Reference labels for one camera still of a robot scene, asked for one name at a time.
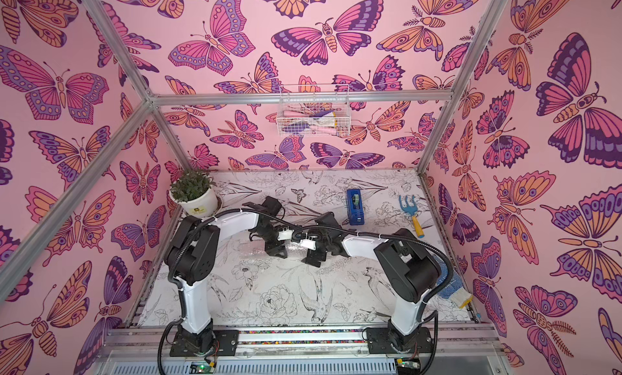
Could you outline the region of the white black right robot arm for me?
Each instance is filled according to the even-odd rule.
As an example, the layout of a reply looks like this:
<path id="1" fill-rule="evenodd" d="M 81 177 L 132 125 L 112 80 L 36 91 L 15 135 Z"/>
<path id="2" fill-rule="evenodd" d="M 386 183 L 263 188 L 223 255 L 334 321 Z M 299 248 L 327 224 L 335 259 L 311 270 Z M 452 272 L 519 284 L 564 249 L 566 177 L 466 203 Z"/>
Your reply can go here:
<path id="1" fill-rule="evenodd" d="M 432 298 L 444 289 L 454 276 L 451 271 L 442 277 L 442 267 L 451 268 L 447 255 L 412 235 L 406 229 L 395 234 L 379 234 L 343 229 L 327 224 L 299 227 L 292 239 L 311 240 L 329 252 L 380 263 L 382 271 L 395 292 L 395 310 L 390 329 L 406 337 L 424 324 L 424 310 Z"/>

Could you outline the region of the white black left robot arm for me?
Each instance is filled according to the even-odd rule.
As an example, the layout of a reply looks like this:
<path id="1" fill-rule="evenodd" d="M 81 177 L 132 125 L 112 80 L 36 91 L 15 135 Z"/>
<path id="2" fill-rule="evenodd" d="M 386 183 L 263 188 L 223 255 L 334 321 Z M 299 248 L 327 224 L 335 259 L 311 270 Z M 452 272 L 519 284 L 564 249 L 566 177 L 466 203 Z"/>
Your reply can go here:
<path id="1" fill-rule="evenodd" d="M 267 255 L 276 258 L 288 256 L 280 229 L 290 229 L 291 224 L 278 217 L 284 212 L 282 203 L 267 197 L 261 204 L 245 203 L 238 209 L 221 211 L 206 219 L 188 216 L 178 226 L 170 243 L 165 263 L 168 282 L 180 294 L 181 319 L 176 324 L 185 332 L 200 334 L 212 324 L 207 294 L 204 287 L 214 266 L 219 243 L 240 232 L 250 238 L 264 241 Z"/>

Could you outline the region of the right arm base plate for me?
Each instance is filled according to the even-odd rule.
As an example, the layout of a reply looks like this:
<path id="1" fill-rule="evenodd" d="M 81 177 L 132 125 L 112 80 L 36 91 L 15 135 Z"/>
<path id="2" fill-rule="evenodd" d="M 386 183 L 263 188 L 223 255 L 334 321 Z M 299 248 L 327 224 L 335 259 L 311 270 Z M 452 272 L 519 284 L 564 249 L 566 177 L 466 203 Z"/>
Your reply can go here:
<path id="1" fill-rule="evenodd" d="M 402 335 L 390 328 L 369 328 L 362 331 L 370 354 L 413 354 L 431 353 L 433 338 L 426 327 L 420 327 L 411 334 Z"/>

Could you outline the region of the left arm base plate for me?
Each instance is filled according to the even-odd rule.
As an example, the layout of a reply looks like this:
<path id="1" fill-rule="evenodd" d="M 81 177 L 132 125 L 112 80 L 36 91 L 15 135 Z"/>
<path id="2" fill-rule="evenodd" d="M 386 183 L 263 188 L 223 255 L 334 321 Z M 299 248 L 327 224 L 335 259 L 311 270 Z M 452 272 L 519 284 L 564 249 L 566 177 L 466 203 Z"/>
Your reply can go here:
<path id="1" fill-rule="evenodd" d="M 234 357 L 238 347 L 240 331 L 209 330 L 193 334 L 179 329 L 170 348 L 171 357 Z"/>

